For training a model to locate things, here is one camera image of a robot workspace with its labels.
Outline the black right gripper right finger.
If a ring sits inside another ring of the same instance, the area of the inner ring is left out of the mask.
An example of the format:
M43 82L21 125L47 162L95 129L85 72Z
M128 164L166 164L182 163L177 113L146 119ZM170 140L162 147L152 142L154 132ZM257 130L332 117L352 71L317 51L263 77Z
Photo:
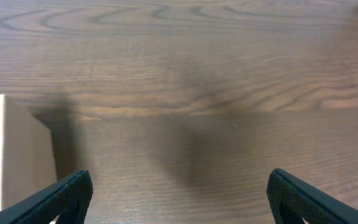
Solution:
M358 224L358 210L282 169L269 175L267 197L275 223Z

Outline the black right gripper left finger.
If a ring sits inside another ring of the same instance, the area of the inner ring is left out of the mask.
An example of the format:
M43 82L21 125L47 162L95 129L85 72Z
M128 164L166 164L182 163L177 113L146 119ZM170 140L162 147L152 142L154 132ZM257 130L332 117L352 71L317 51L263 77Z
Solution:
M0 224L84 224L93 194L87 170L58 182L0 212Z

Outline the cardboard box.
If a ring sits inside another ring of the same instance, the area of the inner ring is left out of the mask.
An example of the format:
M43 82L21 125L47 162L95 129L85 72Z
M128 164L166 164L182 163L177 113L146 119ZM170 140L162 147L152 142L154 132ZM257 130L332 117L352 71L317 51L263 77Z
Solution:
M0 211L57 181L50 130L0 95Z

